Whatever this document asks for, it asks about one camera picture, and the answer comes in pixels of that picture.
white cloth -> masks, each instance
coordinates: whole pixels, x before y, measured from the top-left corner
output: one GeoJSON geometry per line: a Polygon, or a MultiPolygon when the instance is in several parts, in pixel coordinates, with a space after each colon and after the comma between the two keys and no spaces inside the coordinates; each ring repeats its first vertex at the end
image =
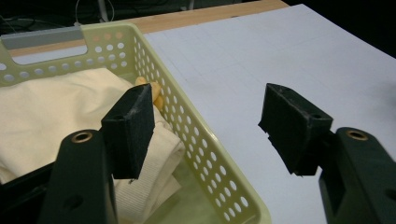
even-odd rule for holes
{"type": "MultiPolygon", "coordinates": [[[[132,86],[99,68],[0,88],[0,181],[6,183],[53,162],[70,133],[99,130],[100,120],[132,86]]],[[[154,118],[139,179],[132,184],[115,181],[119,217],[132,221],[144,221],[179,188],[172,173],[184,145],[155,107],[154,118]],[[137,200],[136,195],[144,196],[137,200]]]]}

